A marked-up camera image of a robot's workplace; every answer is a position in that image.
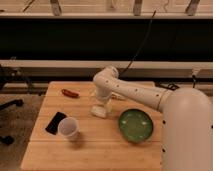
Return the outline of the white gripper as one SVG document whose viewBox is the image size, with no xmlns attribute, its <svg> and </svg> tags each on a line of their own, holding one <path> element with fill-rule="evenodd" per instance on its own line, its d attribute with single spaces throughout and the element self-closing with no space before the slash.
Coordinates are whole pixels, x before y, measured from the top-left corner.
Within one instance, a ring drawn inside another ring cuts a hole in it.
<svg viewBox="0 0 213 171">
<path fill-rule="evenodd" d="M 96 91 L 93 91 L 91 97 L 95 105 L 103 107 L 107 112 L 112 111 L 111 96 L 100 97 Z"/>
</svg>

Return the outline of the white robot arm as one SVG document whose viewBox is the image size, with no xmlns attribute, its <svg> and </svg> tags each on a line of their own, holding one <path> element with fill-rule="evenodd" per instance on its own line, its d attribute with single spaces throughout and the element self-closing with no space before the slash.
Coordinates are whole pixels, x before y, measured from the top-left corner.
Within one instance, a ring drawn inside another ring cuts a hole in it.
<svg viewBox="0 0 213 171">
<path fill-rule="evenodd" d="M 115 92 L 163 114 L 162 171 L 213 171 L 213 103 L 202 91 L 129 83 L 113 66 L 98 72 L 93 83 L 102 102 Z"/>
</svg>

